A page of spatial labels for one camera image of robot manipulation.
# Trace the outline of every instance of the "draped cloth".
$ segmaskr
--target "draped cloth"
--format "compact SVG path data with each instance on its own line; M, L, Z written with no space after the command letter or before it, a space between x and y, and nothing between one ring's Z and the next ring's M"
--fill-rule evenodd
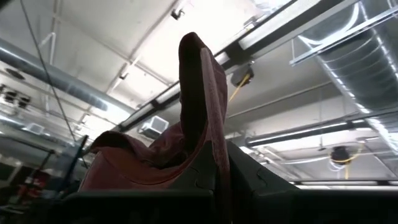
M180 122L149 147L127 134L107 131L91 145L96 157L79 191L93 189L167 188L211 141L218 167L223 216L230 214L229 160L223 125L228 90L226 75L196 33L185 35L178 48L181 87Z

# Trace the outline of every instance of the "overhead track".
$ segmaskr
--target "overhead track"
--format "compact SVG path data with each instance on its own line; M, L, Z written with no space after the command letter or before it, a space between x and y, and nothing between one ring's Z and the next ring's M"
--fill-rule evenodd
M270 21L273 17L278 15L278 13L282 12L296 1L291 1L287 5L283 6L278 11L273 13L273 15L269 16L267 19L260 22L255 28L251 29L249 32L242 35L240 38L236 39L234 42L229 44L223 50L215 54L216 59L220 55L228 56L229 59L222 64L222 67L225 70L227 70L227 73L230 72L230 68L249 63L254 59L253 55L256 55L263 48L276 42L277 40L289 34L298 27L310 22L312 19L318 17L320 14L323 14L327 10L337 6L339 3L343 2L344 0L320 0L310 9L303 12L295 19L292 19L285 25L281 26L273 33L263 37L261 40L259 40L252 46L248 47L246 50L244 50L240 46L239 44L240 40L242 40L243 38L254 32L256 29L260 28L260 26ZM135 111L127 120L123 121L121 124L113 128L113 131L120 131L120 132L129 131L133 127L137 126L140 122L145 121L147 118L155 115L156 113L176 103L179 99L179 96L180 96L180 90L179 90L179 84L177 82L174 83L172 86L168 87L159 95L157 95L153 100L147 102L142 108Z

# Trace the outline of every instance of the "silver ventilation duct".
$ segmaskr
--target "silver ventilation duct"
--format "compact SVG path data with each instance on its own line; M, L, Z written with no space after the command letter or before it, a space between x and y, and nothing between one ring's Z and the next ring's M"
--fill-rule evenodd
M363 0L340 11L298 38L317 55L329 77L362 114L398 107L398 59L391 32L396 31L394 0ZM398 116L367 119L398 153Z
M19 132L19 134L21 134L21 132L25 133L27 138L29 136L32 138L39 138L43 141L52 142L62 147L69 146L73 142L71 139L64 138L55 133L49 133L48 131L35 133L35 131L32 130L32 127L35 126L35 123L18 118L17 116L10 116L2 111L0 111L0 124L16 130Z
M49 84L40 60L20 48L0 39L0 60ZM46 63L47 71L55 88L78 98L103 111L123 110L129 114L134 110L90 85Z

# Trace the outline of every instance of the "black cable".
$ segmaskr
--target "black cable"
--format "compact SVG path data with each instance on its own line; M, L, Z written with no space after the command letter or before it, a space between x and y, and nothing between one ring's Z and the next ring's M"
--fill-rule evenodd
M23 0L21 0L21 6L22 6L22 11L24 12L24 16L25 16L25 20L26 20L27 26L29 28L29 32L30 32L30 34L32 36L32 39L33 39L33 42L35 44L35 47L36 47L36 50L37 50L37 54L39 56L39 59L40 59L40 62L42 64L42 66L43 66L44 72L45 72L45 74L47 76L47 81L49 82L49 85L51 86L51 89L52 89L52 92L54 94L54 97L57 100L57 103L58 103L58 105L59 105L59 107L61 109L62 116L63 116L63 118L64 118L64 120L65 120L65 122L66 122L66 124L68 126L70 134L72 135L73 142L76 142L76 138L75 138L75 135L73 134L72 128L70 127L67 115L66 115L65 111L63 110L60 98L58 97L58 94L55 91L54 85L52 84L52 80L51 80L51 76L49 74L49 71L47 71L47 67L45 66L45 62L44 62L42 53L40 52L39 43L37 42L37 40L35 38L35 35L34 35L34 32L33 32L33 28L32 28L32 24L30 24L30 20L29 20L29 17L27 15L27 11L26 11L25 4L24 4ZM80 154L79 156L82 159L85 168L88 169L88 165L87 165L86 161L84 160L82 154Z

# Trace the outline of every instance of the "yellow cord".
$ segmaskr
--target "yellow cord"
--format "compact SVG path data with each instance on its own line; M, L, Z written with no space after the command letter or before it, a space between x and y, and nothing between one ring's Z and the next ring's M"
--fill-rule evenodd
M349 170L348 170L349 164L345 165L345 178L346 180L348 180L348 176L349 176Z
M358 151L356 152L356 154L353 155L353 156L351 156L349 159L345 159L345 160L342 160L342 161L337 161L337 160L334 160L334 159L332 159L332 158L330 157L330 160L332 160L332 161L335 162L335 163L347 163L347 162L349 162L349 161L352 161L353 159L357 158L357 157L361 154L362 147L363 147L363 145L361 144L361 146L358 147ZM348 169L348 166L349 166L349 164L346 164L346 165L345 165L345 179L346 179L346 180L348 180L348 177L349 177L349 169Z
M250 78L250 74L246 74L246 76L243 78L243 81L239 84L239 86L235 89L234 93L231 95L229 98L228 102L231 102L232 99L235 97L235 95L238 93L238 91L241 89L244 83Z

